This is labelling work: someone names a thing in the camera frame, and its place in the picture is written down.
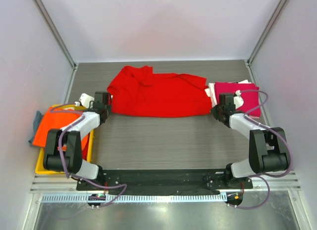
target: folded pink cloth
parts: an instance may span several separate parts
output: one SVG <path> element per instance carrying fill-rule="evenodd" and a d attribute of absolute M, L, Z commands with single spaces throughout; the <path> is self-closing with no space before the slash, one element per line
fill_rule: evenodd
<path fill-rule="evenodd" d="M 259 88 L 253 84 L 239 84 L 239 83 L 221 83 L 216 82 L 214 85 L 214 91 L 216 94 L 217 103 L 219 104 L 219 94 L 222 93 L 235 93 L 237 90 L 259 90 Z M 243 106 L 239 107 L 237 110 L 242 112 L 247 112 L 250 109 L 259 105 L 259 93 L 258 92 L 245 92 L 241 94 L 244 101 Z M 261 109 L 258 108 L 249 113 L 249 115 L 260 117 Z"/>

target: gray cloth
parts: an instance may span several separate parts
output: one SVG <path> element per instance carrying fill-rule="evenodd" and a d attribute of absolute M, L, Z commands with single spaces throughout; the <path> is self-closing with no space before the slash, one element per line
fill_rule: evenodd
<path fill-rule="evenodd" d="M 28 141 L 30 146 L 33 146 L 33 140 L 35 138 L 36 131 L 38 130 L 38 128 L 40 126 L 42 118 L 43 118 L 43 114 L 41 114 L 40 111 L 36 111 L 35 118 L 34 118 L 34 121 L 33 121 L 33 136 Z"/>

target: robotic arm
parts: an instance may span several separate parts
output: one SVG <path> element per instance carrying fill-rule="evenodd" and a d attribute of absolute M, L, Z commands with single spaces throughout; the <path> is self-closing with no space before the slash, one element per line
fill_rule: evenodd
<path fill-rule="evenodd" d="M 51 129 L 48 132 L 43 166 L 47 170 L 64 171 L 58 150 L 58 140 L 62 132 L 71 126 L 62 138 L 62 145 L 66 144 L 64 157 L 68 172 L 95 180 L 103 185 L 105 183 L 103 169 L 82 158 L 81 140 L 106 121 L 111 109 L 111 95 L 106 92 L 96 92 L 95 97 L 83 94 L 80 101 L 87 108 L 83 112 L 84 119 L 81 122 L 78 120 L 82 119 L 82 116 L 68 126 Z"/>
<path fill-rule="evenodd" d="M 254 125 L 245 119 L 244 113 L 236 111 L 235 96 L 234 94 L 220 94 L 219 104 L 211 110 L 212 115 L 217 120 L 249 139 L 249 157 L 243 161 L 227 165 L 226 181 L 230 182 L 250 175 L 287 169 L 290 165 L 290 155 L 286 146 L 276 135 Z M 285 139 L 282 128 L 271 129 Z"/>

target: white panel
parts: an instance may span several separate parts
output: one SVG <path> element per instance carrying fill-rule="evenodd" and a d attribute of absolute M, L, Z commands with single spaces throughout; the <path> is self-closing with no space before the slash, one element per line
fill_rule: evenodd
<path fill-rule="evenodd" d="M 38 148 L 28 139 L 36 110 L 60 103 L 71 67 L 32 0 L 0 0 L 0 223 L 20 230 Z"/>
<path fill-rule="evenodd" d="M 77 62 L 249 58 L 279 0 L 43 0 Z"/>
<path fill-rule="evenodd" d="M 317 0 L 290 0 L 253 64 L 260 88 L 269 94 L 272 124 L 285 129 L 293 148 L 294 168 L 312 215 L 317 212 L 312 197 L 317 187 L 316 34 Z"/>

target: yellow basket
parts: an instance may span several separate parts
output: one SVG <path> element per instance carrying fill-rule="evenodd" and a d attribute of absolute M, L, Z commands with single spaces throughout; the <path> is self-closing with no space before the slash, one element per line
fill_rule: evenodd
<path fill-rule="evenodd" d="M 63 108 L 74 108 L 75 110 L 83 110 L 85 107 L 83 106 L 74 106 L 74 105 L 65 105 Z M 87 162 L 91 162 L 92 158 L 92 150 L 93 150 L 93 141 L 94 141 L 94 130 L 89 133 L 89 141 L 88 141 L 88 152 L 87 152 Z M 40 149 L 40 154 L 38 158 L 38 162 L 36 163 L 35 173 L 36 174 L 63 174 L 64 172 L 54 172 L 44 169 L 43 167 L 43 159 L 44 159 L 44 148 Z"/>

